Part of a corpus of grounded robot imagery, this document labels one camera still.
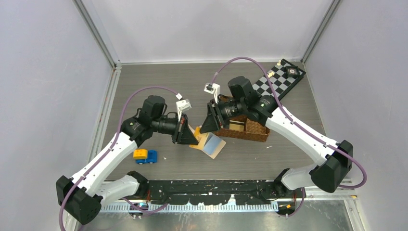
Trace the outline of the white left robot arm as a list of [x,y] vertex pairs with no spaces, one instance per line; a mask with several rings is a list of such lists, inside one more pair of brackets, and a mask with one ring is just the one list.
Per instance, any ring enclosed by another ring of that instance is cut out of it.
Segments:
[[125,157],[140,148],[155,132],[170,135],[174,144],[198,144],[185,113],[191,103],[180,95],[177,98],[175,116],[169,117],[165,99],[150,95],[134,116],[121,119],[114,137],[85,167],[70,178],[61,176],[56,182],[61,209],[86,225],[96,218],[102,207],[116,200],[127,196],[144,198],[149,183],[136,171],[105,186],[103,182]]

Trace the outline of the beige leather card holder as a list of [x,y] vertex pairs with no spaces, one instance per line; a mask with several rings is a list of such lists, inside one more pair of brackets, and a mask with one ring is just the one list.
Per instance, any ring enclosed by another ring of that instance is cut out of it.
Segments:
[[226,142],[223,139],[209,132],[206,144],[201,151],[210,158],[215,159],[221,152],[221,150],[225,147],[225,145]]

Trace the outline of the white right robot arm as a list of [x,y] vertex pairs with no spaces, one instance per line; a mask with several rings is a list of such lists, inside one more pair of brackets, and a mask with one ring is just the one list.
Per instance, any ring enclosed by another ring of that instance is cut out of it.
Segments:
[[200,132],[215,132],[226,127],[230,119],[245,115],[248,119],[275,131],[291,141],[312,160],[313,164],[300,168],[286,168],[273,181],[271,187],[276,195],[288,197],[294,190],[317,186],[333,193],[352,167],[352,162],[340,154],[352,154],[353,145],[341,143],[316,132],[286,108],[279,108],[271,95],[261,95],[253,89],[251,82],[238,76],[228,82],[232,96],[221,99],[218,84],[207,83],[205,92],[214,97],[207,104],[207,117]]

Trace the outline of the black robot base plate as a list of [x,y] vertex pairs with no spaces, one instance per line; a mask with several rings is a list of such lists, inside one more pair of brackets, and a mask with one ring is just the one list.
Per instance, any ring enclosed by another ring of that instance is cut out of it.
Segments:
[[282,199],[294,202],[302,198],[302,190],[281,190],[271,180],[150,180],[143,195],[126,196],[154,205],[267,205]]

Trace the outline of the gold black-striped card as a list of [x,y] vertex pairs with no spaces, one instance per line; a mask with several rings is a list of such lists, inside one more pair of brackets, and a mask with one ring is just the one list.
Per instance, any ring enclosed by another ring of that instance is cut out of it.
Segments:
[[206,144],[207,138],[208,138],[208,133],[201,133],[200,129],[202,126],[198,126],[194,130],[194,136],[196,140],[198,141],[197,145],[189,145],[190,148],[197,149],[197,150],[202,150]]

